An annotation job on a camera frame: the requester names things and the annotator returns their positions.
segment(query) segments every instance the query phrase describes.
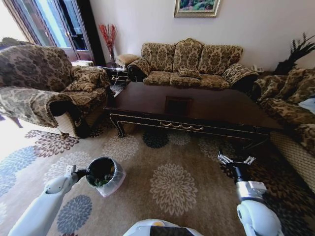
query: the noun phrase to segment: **patterned rug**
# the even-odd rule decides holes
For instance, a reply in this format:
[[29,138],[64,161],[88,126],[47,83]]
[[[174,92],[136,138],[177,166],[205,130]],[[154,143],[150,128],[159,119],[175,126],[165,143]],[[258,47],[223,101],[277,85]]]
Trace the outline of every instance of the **patterned rug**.
[[[244,236],[231,172],[217,161],[218,148],[235,157],[228,141],[214,137],[125,125],[118,138],[105,120],[91,137],[19,130],[15,151],[0,162],[0,235],[7,235],[47,181],[66,165],[85,168],[108,156],[126,171],[121,187],[107,198],[85,179],[66,194],[48,235],[119,236],[134,223],[163,219],[205,236]],[[266,204],[280,218],[286,236],[315,232],[315,196],[271,144],[253,150],[250,175],[268,189]]]

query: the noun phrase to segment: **dark wooden coffee table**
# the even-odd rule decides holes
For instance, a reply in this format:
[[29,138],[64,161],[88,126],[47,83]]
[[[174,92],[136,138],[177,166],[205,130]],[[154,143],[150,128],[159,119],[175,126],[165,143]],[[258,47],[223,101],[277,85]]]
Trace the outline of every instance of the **dark wooden coffee table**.
[[236,90],[179,89],[131,82],[105,110],[125,135],[122,122],[249,140],[244,149],[269,139],[282,127]]

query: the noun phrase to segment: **picture frame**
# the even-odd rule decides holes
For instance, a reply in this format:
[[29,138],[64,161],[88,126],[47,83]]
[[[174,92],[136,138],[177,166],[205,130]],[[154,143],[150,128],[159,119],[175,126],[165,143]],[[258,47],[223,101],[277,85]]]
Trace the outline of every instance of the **picture frame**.
[[174,17],[216,17],[222,0],[175,0]]

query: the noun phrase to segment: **trash can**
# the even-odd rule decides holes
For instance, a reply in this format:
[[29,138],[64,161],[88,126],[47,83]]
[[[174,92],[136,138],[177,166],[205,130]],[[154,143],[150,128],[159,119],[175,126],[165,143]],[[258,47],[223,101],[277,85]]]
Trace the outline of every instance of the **trash can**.
[[108,197],[122,185],[126,173],[121,165],[109,158],[99,157],[88,167],[86,179],[103,197]]

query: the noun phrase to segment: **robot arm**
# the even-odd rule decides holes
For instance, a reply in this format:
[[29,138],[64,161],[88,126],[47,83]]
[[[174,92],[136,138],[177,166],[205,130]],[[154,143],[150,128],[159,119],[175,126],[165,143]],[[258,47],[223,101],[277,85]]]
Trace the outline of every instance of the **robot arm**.
[[9,236],[45,236],[61,207],[63,197],[84,173],[67,166],[66,174],[50,181],[44,191],[26,209],[11,229]]
[[244,162],[233,161],[219,151],[219,161],[233,170],[237,195],[241,203],[237,214],[247,236],[283,236],[281,223],[277,215],[263,203],[263,194],[267,191],[264,183],[249,181],[246,166],[255,158],[249,156]]

